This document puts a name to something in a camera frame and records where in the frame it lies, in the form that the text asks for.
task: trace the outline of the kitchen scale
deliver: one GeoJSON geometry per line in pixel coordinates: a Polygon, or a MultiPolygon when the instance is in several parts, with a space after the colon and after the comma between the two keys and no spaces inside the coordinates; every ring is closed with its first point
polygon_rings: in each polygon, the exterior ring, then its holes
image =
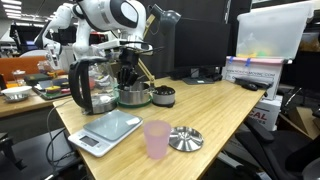
{"type": "Polygon", "coordinates": [[[136,130],[142,124],[142,118],[113,110],[86,124],[83,129],[70,135],[68,140],[101,157],[136,130]]]}

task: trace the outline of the pink plastic cup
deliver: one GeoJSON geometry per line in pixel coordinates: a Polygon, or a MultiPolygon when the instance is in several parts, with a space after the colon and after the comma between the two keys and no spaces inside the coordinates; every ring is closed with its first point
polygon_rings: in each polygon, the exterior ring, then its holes
{"type": "Polygon", "coordinates": [[[148,156],[152,159],[163,158],[169,144],[170,124],[161,120],[149,121],[144,125],[143,132],[148,156]]]}

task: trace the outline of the kettle handle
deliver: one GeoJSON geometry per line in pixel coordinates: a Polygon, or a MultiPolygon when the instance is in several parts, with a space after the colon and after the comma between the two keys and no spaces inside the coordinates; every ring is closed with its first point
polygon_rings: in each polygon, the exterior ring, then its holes
{"type": "Polygon", "coordinates": [[[92,102],[89,88],[89,64],[90,62],[84,59],[73,62],[70,65],[68,79],[70,92],[74,101],[90,113],[92,112],[92,102]],[[79,78],[81,80],[82,95],[80,92],[79,78]]]}

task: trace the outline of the electric kettle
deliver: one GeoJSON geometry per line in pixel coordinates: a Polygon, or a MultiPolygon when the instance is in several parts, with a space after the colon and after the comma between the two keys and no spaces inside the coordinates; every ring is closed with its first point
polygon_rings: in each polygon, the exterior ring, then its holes
{"type": "Polygon", "coordinates": [[[106,58],[92,56],[73,62],[68,78],[71,95],[83,114],[100,114],[117,107],[114,76],[106,58]]]}

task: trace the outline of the ceiling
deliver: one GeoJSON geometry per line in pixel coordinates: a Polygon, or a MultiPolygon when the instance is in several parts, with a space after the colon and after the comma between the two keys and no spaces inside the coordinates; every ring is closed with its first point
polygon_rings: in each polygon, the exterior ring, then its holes
{"type": "Polygon", "coordinates": [[[49,17],[53,14],[57,8],[63,3],[73,3],[72,0],[20,0],[22,2],[21,5],[21,14],[26,15],[39,15],[44,18],[35,18],[33,20],[32,16],[22,16],[21,21],[19,19],[9,19],[7,18],[6,12],[3,8],[3,3],[0,1],[0,19],[5,20],[15,20],[16,22],[42,22],[44,24],[44,20],[46,17],[49,17]]]}

